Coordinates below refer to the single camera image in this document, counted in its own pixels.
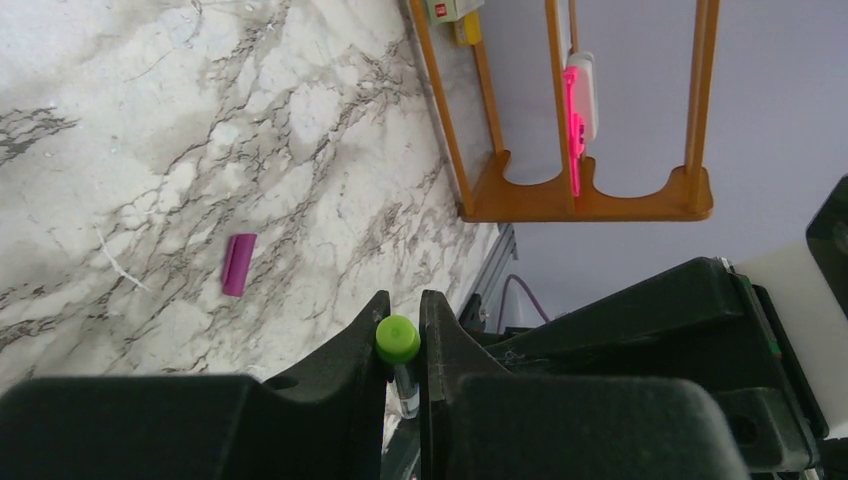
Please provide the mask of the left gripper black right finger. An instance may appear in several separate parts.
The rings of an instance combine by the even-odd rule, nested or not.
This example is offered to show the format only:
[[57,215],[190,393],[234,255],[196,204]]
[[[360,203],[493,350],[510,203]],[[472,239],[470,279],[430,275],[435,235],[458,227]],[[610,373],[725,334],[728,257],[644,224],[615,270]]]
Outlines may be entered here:
[[507,371],[446,297],[420,300],[425,479],[745,479],[727,421],[679,379]]

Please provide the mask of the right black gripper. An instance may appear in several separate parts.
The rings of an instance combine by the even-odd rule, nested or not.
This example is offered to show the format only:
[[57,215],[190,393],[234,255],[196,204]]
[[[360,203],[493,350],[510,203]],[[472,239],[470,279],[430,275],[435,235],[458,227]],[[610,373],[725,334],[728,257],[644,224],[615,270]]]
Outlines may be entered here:
[[822,465],[827,421],[768,290],[698,257],[489,348],[515,373],[683,379],[753,472]]

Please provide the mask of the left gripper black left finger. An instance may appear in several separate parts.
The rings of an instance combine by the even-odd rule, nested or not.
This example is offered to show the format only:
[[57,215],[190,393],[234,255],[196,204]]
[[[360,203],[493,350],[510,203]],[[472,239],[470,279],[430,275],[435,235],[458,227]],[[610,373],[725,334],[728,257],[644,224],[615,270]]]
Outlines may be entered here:
[[5,479],[376,479],[386,379],[380,291],[285,371],[44,377],[1,398]]

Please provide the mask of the silver pen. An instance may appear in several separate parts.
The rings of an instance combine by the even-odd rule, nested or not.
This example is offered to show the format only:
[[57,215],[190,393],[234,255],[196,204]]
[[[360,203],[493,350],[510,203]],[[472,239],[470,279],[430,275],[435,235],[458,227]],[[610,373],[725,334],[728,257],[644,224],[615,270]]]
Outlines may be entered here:
[[418,327],[402,315],[382,319],[375,333],[378,356],[390,369],[390,385],[404,419],[414,419],[420,409],[420,385],[415,361],[420,351]]

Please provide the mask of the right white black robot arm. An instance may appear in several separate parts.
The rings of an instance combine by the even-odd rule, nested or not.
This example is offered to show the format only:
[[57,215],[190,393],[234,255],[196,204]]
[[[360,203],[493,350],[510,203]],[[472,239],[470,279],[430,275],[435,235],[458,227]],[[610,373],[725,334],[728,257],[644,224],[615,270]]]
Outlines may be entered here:
[[754,478],[845,478],[847,183],[797,242],[686,261],[490,351],[515,373],[691,381]]

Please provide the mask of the pink pen cap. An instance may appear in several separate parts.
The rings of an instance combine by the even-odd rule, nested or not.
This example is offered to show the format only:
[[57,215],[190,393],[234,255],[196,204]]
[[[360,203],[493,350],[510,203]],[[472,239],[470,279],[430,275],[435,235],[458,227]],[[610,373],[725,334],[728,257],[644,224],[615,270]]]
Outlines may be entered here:
[[240,233],[230,238],[222,269],[224,295],[241,297],[244,294],[257,237],[256,233]]

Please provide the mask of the orange wooden rack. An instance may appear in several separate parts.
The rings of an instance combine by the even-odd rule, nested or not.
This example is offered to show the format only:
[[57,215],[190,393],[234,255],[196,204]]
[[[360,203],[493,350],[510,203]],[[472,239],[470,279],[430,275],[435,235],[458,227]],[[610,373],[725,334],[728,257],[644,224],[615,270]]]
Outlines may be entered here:
[[470,183],[463,166],[458,137],[451,119],[446,90],[439,72],[425,7],[410,4],[411,16],[421,45],[423,60],[433,89],[439,120],[457,179],[459,213],[469,223],[527,222],[654,222],[700,221],[713,209],[708,171],[703,166],[708,124],[714,51],[720,4],[699,1],[695,8],[689,106],[684,162],[674,168],[657,192],[641,197],[615,197],[594,185],[596,162],[587,155],[588,118],[576,113],[575,79],[564,64],[560,8],[555,1],[545,4],[549,38],[551,78],[555,101],[558,160],[562,171],[537,185],[517,185],[504,173],[512,155],[504,146],[495,90],[485,44],[471,49],[482,88],[485,118],[491,132],[493,152],[480,178]]

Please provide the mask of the pink item in rack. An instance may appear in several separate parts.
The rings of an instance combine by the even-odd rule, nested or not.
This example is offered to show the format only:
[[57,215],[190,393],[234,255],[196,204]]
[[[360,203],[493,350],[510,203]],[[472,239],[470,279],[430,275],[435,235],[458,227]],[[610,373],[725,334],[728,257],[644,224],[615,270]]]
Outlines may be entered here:
[[568,66],[563,71],[566,118],[569,142],[569,166],[572,179],[572,194],[581,194],[580,161],[585,150],[585,121],[575,107],[575,88],[578,81],[576,66]]

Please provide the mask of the white package in rack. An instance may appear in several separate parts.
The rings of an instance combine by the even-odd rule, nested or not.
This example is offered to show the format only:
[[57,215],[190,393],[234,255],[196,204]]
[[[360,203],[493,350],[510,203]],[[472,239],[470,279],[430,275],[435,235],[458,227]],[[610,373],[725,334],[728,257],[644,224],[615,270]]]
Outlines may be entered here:
[[478,10],[484,0],[426,0],[426,11],[431,24],[453,23]]

